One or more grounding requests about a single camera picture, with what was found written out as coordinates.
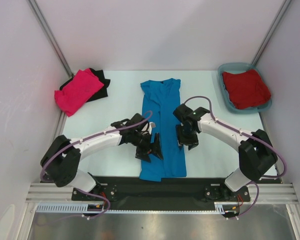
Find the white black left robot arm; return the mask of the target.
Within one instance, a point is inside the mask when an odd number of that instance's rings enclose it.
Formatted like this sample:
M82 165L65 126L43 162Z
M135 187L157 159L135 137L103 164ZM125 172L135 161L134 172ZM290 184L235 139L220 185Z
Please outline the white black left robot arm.
M70 139L59 135L40 161L40 179L58 188L70 186L95 200L102 186L91 173L79 169L80 162L100 150L122 144L135 146L135 158L141 161L151 162L151 155L163 160L160 134L153 133L153 128L155 123L149 117L136 113L132 118L113 122L103 131L86 137Z

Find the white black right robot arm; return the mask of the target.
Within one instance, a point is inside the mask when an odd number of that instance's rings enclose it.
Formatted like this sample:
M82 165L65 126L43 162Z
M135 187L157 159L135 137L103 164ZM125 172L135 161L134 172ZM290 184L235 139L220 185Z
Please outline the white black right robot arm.
M199 145L198 134L204 133L224 142L238 153L239 167L224 180L221 196L232 201L239 190L250 182L262 178L277 163L278 157L264 130L246 133L232 125L220 122L213 113L199 107L192 110L184 103L173 115L180 121L176 126L177 141L189 150Z

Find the blue t shirt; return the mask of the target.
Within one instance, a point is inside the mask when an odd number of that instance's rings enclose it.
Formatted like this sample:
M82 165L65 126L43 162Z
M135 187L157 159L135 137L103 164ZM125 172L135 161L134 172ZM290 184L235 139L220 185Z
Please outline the blue t shirt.
M180 122L173 115L180 105L181 80L170 78L162 81L148 80L140 84L144 93L142 114L152 111L150 121L155 123L153 134L159 133L163 159L150 154L151 162L141 162L139 178L160 182L165 178L182 178L187 175L185 151L178 144L176 125Z

